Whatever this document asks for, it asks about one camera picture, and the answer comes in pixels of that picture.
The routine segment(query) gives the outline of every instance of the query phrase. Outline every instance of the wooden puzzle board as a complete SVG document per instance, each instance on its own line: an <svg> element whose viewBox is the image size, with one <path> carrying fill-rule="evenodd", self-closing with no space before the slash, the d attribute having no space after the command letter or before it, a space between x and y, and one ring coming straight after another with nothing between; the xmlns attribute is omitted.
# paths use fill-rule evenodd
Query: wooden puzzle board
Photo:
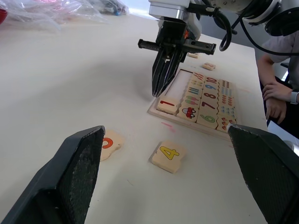
<svg viewBox="0 0 299 224"><path fill-rule="evenodd" d="M151 115L157 116L159 118L163 118L165 120L172 121L172 122L175 122L177 124L189 127L191 129L194 129L194 130L197 130L197 131L200 131L200 132L203 132L203 133L207 133L209 135L213 135L213 136L216 136L216 137L219 137L219 138L222 138L222 139L230 140L229 135L227 133L222 132L222 131L218 131L214 127L213 128L212 127L207 127L207 126L198 124L196 122L191 122L189 120L186 120L186 119L183 119L181 117L178 117L178 113L181 112L180 108L182 106L182 103L185 105L185 102L183 101L183 99L185 99L184 96L185 96L186 89L189 88L189 86L194 87L194 85L190 85L190 80L191 79L188 79L189 83L188 84L182 84L181 85L182 87L180 89L177 89L177 91L176 91L176 87L178 86L178 84L177 84L177 81L178 81L177 78L178 78L178 74L180 73L180 71L187 71L187 72L190 72L190 73L199 73L199 74L202 74L202 75L204 75L206 77L210 77L211 78L210 80L213 81L213 78L209 75L209 71L207 71L207 72L202 72L202 71L201 72L197 72L194 67L190 67L190 66L186 66L186 65L182 64L178 68L178 72L176 74L175 79L168 86L168 88L164 91L164 93L159 98L155 99L155 101L153 102L153 104L148 109L148 113L151 114ZM235 92L235 85L233 83L229 83L229 84L230 84L230 89ZM220 100L219 97L222 96L221 95L221 89L220 89L221 86L222 86L222 84L219 84L219 90L218 91L219 91L220 95L218 95L218 100ZM180 101L179 102L180 106L178 106L178 109L177 109L177 111L176 111L176 113L174 115L170 114L171 111L163 112L163 111L157 110L157 107L158 107L158 104L159 104L159 100L161 98L162 99L163 98L167 98L168 97L168 93L170 91L172 91L172 92L176 91L177 95L181 96L180 97L181 99L179 100ZM237 124L242 125L242 119L241 119L241 115L238 113L238 111L239 111L238 107L239 107L239 105L238 105L238 97L237 97L237 94L234 94L235 120L236 120ZM197 114L199 112L198 108L197 109L195 108L194 112L195 112L195 114ZM207 113L207 115L209 115L211 113L211 111L208 110L206 113Z"/></svg>

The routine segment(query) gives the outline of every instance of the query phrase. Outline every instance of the person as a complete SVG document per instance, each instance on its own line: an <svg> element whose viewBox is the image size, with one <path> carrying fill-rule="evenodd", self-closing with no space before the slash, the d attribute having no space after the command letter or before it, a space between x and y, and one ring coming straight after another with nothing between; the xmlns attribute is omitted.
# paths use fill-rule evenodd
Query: person
<svg viewBox="0 0 299 224"><path fill-rule="evenodd" d="M282 53L299 52L299 31L272 37L263 45L266 49ZM290 58L289 83L275 77L273 64ZM257 61L266 118L299 138L299 56L277 56L265 54Z"/></svg>

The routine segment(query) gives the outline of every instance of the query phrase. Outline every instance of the person's arm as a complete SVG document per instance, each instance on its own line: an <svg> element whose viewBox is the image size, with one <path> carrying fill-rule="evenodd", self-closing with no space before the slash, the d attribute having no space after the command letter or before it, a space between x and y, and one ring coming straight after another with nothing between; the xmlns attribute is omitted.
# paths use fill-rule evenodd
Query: person's arm
<svg viewBox="0 0 299 224"><path fill-rule="evenodd" d="M274 62L268 54L263 55L257 61L258 76L263 86L276 82L273 64Z"/></svg>

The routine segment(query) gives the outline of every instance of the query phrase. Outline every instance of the yellow number 4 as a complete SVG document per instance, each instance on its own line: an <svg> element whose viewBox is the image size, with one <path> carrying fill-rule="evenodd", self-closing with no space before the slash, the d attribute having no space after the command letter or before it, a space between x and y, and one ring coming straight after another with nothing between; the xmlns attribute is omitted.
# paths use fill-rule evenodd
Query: yellow number 4
<svg viewBox="0 0 299 224"><path fill-rule="evenodd" d="M175 149L171 150L162 146L160 150L169 160L172 160L175 155L179 156L179 153Z"/></svg>

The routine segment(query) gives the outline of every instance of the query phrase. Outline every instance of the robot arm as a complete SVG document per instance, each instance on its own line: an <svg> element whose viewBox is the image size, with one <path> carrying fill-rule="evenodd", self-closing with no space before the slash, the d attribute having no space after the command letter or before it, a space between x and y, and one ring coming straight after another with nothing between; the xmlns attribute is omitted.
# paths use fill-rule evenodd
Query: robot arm
<svg viewBox="0 0 299 224"><path fill-rule="evenodd" d="M158 97L174 79L180 62L188 52L214 54L215 44L199 42L201 16L212 16L216 24L227 31L220 45L226 50L233 29L242 19L252 26L264 24L273 36L289 35L299 30L299 0L149 0L149 14L159 19L156 42L140 40L139 48L158 51L152 71L152 93ZM219 11L226 9L239 15L230 26Z"/></svg>

